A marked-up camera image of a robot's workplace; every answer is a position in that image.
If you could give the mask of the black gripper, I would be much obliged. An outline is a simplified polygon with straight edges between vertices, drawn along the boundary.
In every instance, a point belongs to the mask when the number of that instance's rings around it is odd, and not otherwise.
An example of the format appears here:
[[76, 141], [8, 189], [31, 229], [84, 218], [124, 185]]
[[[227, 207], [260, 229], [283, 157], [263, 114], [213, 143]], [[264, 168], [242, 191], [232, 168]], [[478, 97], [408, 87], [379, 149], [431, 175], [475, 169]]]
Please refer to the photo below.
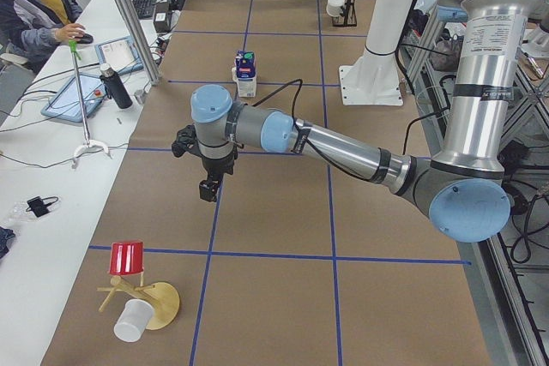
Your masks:
[[220, 180], [225, 174], [232, 175], [237, 148], [234, 144], [225, 142], [219, 147], [210, 147], [202, 144], [194, 125], [187, 125], [179, 130], [176, 139], [171, 146], [172, 154], [176, 158], [185, 153], [197, 156], [202, 161], [202, 166], [208, 174], [208, 178], [199, 183], [200, 199], [207, 202], [217, 202]]

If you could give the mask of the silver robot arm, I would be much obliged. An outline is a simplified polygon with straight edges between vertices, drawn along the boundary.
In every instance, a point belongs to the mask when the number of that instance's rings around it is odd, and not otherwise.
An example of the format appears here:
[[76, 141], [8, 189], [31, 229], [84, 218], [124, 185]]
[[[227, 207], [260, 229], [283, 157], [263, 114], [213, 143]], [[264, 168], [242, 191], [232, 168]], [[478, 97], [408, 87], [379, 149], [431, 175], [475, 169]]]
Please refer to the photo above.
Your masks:
[[499, 233], [511, 203], [498, 160], [508, 105], [514, 97], [525, 27], [544, 0], [437, 0], [441, 21], [464, 21], [447, 126], [441, 141], [429, 138], [430, 155], [418, 158], [373, 147], [274, 109], [232, 99], [220, 85], [190, 97], [192, 122], [179, 130], [172, 153], [202, 161], [207, 176], [200, 196], [215, 201], [232, 173], [238, 148], [315, 157], [350, 177], [381, 184], [420, 210], [458, 242], [477, 243]]

